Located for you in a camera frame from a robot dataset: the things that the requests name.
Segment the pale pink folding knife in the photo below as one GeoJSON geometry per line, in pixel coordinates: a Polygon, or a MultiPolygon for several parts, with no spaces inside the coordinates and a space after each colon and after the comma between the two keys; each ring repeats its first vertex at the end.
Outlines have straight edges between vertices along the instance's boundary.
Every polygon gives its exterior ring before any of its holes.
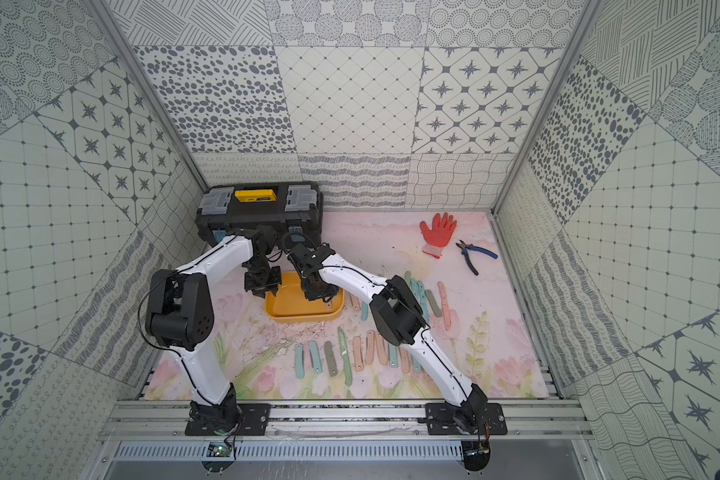
{"type": "Polygon", "coordinates": [[[360,311],[361,310],[361,302],[359,299],[353,295],[349,294],[350,304],[354,311],[360,311]]]}

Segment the light teal folding knife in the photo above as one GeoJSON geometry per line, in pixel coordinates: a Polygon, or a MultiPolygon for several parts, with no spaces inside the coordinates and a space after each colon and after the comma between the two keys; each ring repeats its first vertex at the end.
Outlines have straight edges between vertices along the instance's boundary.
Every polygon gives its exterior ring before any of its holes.
{"type": "Polygon", "coordinates": [[[308,349],[309,349],[309,355],[310,355],[310,361],[313,368],[313,371],[316,374],[320,374],[323,372],[322,362],[321,362],[321,356],[318,344],[315,340],[310,340],[308,342],[308,349]]]}

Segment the grey green fruit knife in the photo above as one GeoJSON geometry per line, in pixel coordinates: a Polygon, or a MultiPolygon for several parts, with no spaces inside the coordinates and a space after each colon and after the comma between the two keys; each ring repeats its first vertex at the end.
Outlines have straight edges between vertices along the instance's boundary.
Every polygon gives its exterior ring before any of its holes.
{"type": "Polygon", "coordinates": [[[435,317],[441,317],[443,315],[443,313],[442,313],[440,306],[438,305],[438,302],[436,300],[434,293],[431,290],[426,289],[425,296],[430,305],[433,315],[435,317]]]}

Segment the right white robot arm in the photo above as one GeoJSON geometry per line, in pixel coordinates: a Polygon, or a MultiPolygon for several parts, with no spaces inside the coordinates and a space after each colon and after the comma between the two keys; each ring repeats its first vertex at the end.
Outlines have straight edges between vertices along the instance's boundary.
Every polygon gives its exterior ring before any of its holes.
{"type": "Polygon", "coordinates": [[[329,244],[311,244],[304,234],[296,240],[286,234],[281,244],[307,299],[328,300],[342,289],[365,302],[382,338],[407,351],[434,381],[444,401],[454,408],[453,423],[459,430],[489,434],[487,395],[439,346],[403,277],[373,275],[348,262],[329,244]]]}

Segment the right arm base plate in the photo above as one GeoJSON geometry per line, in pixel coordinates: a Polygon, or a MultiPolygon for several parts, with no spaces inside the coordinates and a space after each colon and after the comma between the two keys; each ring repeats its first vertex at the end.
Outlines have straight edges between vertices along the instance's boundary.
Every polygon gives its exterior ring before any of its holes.
{"type": "Polygon", "coordinates": [[[487,403],[477,413],[448,403],[427,403],[420,423],[429,435],[506,435],[508,428],[503,409],[498,403],[487,403]]]}

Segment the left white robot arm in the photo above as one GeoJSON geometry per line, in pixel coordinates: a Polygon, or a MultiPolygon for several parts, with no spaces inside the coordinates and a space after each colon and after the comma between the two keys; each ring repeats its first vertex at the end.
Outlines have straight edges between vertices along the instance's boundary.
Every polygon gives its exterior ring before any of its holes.
{"type": "Polygon", "coordinates": [[[215,322],[213,293],[238,267],[246,269],[244,290],[260,298],[275,295],[281,268],[269,255],[279,235],[270,226],[234,229],[208,252],[174,270],[152,276],[146,300],[144,339],[176,356],[192,387],[190,424],[230,434],[242,427],[243,413],[209,339],[215,322]]]}

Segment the long green knife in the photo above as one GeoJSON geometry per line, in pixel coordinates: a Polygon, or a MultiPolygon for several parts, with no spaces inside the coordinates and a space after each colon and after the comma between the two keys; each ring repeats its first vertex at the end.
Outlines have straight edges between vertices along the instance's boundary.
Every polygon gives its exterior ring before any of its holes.
{"type": "Polygon", "coordinates": [[[349,357],[349,349],[347,343],[347,337],[342,327],[337,328],[338,340],[339,340],[339,352],[342,359],[344,383],[347,387],[350,387],[353,382],[352,364],[349,357]]]}

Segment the beige pink knife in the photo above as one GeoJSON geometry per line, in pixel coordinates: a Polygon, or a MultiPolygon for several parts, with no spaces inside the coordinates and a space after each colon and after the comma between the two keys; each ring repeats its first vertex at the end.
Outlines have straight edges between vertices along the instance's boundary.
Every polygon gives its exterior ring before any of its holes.
{"type": "Polygon", "coordinates": [[[363,359],[364,344],[360,336],[355,336],[352,340],[352,353],[356,372],[362,372],[364,370],[364,359],[363,359]]]}

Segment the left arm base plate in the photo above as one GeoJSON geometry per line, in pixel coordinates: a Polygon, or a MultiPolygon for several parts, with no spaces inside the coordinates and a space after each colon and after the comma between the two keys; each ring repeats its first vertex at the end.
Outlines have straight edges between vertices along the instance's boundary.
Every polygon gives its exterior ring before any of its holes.
{"type": "Polygon", "coordinates": [[[269,422],[271,404],[243,403],[209,406],[190,402],[186,436],[227,436],[240,431],[243,436],[263,436],[269,422]]]}

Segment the yellow plastic storage box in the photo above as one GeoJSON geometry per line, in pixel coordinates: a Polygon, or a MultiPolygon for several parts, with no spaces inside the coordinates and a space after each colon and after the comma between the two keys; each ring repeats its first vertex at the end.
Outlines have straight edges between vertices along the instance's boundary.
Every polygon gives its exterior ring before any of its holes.
{"type": "Polygon", "coordinates": [[[329,302],[307,300],[301,289],[301,280],[296,272],[286,272],[276,294],[268,292],[265,297],[265,313],[275,322],[282,324],[325,322],[337,319],[344,308],[344,291],[329,302]]]}

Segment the salmon pink knife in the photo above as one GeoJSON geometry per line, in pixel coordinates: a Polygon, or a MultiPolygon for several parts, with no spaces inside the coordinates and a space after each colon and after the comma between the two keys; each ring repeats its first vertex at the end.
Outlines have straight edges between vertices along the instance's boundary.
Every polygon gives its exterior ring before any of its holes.
{"type": "Polygon", "coordinates": [[[449,308],[449,302],[448,302],[448,295],[447,295],[447,289],[445,287],[445,284],[442,281],[439,281],[437,283],[438,291],[441,299],[441,310],[442,310],[442,319],[443,319],[443,325],[444,329],[446,331],[449,331],[452,326],[452,318],[451,318],[451,312],[449,308]]]}

